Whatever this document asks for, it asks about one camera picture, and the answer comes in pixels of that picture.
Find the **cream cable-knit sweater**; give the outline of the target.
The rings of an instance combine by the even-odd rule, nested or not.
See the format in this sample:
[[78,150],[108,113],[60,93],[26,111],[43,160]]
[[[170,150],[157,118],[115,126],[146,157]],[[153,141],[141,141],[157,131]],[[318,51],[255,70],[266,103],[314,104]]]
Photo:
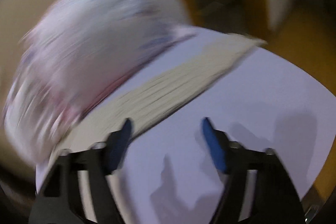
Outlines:
[[264,44],[262,39],[221,35],[185,63],[121,96],[105,100],[59,142],[50,162],[62,149],[79,151],[86,144],[104,140],[127,118],[133,121],[131,137],[136,138],[201,95],[250,51]]

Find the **white bed sheet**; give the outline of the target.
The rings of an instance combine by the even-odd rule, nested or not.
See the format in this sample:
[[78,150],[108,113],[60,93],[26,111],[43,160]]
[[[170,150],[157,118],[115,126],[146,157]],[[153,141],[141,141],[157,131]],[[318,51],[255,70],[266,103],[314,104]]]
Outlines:
[[137,137],[109,177],[127,223],[209,223],[223,190],[203,118],[246,148],[274,148],[300,197],[335,138],[335,96],[289,61],[255,48],[189,104]]

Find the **pink floral pillow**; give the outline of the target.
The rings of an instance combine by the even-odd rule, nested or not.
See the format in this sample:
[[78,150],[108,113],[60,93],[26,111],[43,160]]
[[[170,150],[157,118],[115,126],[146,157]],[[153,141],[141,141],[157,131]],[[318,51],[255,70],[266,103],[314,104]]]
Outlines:
[[7,139],[25,162],[45,161],[101,100],[193,35],[152,0],[57,0],[22,38],[4,107]]

